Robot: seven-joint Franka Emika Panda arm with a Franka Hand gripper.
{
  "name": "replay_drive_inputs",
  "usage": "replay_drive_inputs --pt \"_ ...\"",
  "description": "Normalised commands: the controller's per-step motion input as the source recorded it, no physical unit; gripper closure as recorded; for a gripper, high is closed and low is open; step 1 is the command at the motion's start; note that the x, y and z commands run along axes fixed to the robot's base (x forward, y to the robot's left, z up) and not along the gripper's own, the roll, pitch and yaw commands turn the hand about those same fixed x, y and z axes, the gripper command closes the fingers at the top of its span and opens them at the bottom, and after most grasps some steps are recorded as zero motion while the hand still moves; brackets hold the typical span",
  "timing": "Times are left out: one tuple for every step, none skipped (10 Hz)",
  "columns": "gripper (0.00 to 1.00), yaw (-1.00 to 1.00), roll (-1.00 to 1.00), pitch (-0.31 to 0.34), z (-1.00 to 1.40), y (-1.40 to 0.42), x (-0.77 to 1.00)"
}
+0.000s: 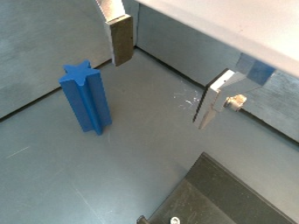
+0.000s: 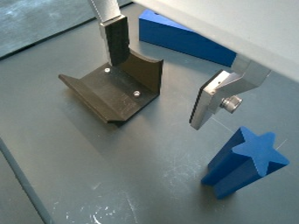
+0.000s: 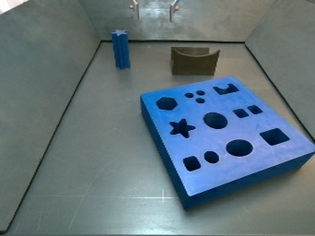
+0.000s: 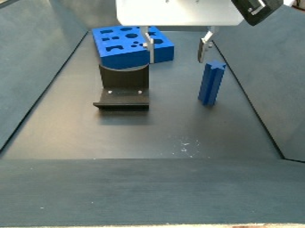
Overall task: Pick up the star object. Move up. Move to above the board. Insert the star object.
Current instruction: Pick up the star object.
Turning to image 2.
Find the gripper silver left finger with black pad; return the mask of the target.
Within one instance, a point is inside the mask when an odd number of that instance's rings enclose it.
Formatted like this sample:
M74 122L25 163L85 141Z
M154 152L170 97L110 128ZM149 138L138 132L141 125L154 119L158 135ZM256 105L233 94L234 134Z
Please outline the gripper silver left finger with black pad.
M87 0L87 3L106 45L107 63L114 67L125 62L129 56L126 17L119 12L117 0Z

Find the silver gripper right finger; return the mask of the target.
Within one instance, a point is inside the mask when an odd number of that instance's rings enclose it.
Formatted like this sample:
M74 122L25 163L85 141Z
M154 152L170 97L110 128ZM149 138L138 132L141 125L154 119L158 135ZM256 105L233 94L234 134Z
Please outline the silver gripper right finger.
M220 109L234 112L241 103L237 94L257 88L270 73L269 68L241 55L236 56L230 70L217 71L200 87L189 118L196 130Z

